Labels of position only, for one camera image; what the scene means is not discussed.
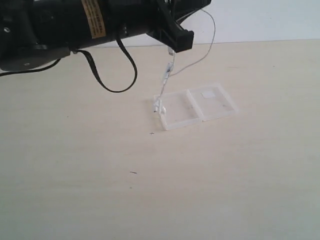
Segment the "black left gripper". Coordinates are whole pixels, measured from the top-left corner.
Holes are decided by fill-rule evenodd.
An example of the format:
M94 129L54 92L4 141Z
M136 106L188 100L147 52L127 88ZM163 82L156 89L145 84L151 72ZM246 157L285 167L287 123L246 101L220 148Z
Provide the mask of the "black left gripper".
M209 6L210 0L155 0L154 26L148 35L170 47L175 53L192 49L194 32L181 23L192 14Z

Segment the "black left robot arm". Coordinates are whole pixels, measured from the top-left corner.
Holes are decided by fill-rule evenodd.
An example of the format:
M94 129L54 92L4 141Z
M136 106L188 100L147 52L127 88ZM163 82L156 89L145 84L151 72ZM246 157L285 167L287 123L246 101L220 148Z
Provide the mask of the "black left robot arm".
M139 35L179 53L192 48L194 32L182 22L208 0L3 0L0 68L35 69L71 52Z

